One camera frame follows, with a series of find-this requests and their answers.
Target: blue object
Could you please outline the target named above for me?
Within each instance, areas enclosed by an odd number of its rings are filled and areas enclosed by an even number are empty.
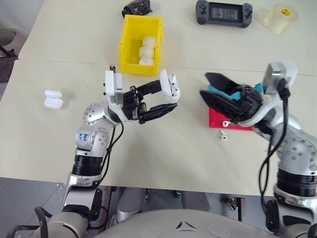
[[[258,83],[254,86],[254,89],[257,90],[258,92],[262,93],[262,84],[261,83]],[[226,96],[227,98],[230,98],[230,99],[234,99],[234,100],[239,100],[241,98],[241,93],[240,92],[236,92],[232,95],[228,95],[218,89],[216,89],[215,87],[213,87],[211,84],[209,84],[208,86],[208,90],[209,91],[212,91],[212,92],[217,92],[217,93],[221,93],[222,95]]]

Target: yellow bin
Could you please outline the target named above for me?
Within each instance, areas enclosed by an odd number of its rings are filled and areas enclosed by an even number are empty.
[[[119,47],[121,72],[157,75],[160,44],[163,38],[162,22],[162,17],[125,15]],[[139,65],[139,48],[142,47],[142,40],[145,36],[157,38],[154,47],[154,65]]]

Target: table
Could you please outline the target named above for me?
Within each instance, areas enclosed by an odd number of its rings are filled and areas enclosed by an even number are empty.
[[[20,52],[21,60],[118,64],[127,0],[46,0]],[[241,4],[238,0],[222,1]],[[249,0],[252,24],[245,29],[199,25],[195,0],[151,0],[163,17],[162,67],[265,71],[268,62],[293,61],[300,74],[317,75],[317,2],[289,0],[299,19],[285,34],[263,25],[275,0]]]
[[[107,64],[17,60],[0,103],[0,176],[66,181],[82,113],[89,104],[105,100],[103,81],[108,68]],[[167,71],[177,75],[181,89],[177,108],[144,125],[125,126],[103,184],[258,195],[257,176],[268,142],[252,132],[230,130],[226,131],[229,139],[221,141],[219,131],[208,128],[208,108],[199,90],[208,86],[204,73],[213,70],[168,67]],[[249,84],[261,81],[264,75],[217,72]],[[156,79],[123,74],[124,91]],[[316,88],[316,76],[299,75],[289,103],[290,113],[314,136]],[[44,107],[45,89],[63,93],[61,110]],[[148,108],[163,103],[162,93],[146,96],[145,102]],[[277,162],[274,155],[267,195],[272,195]]]

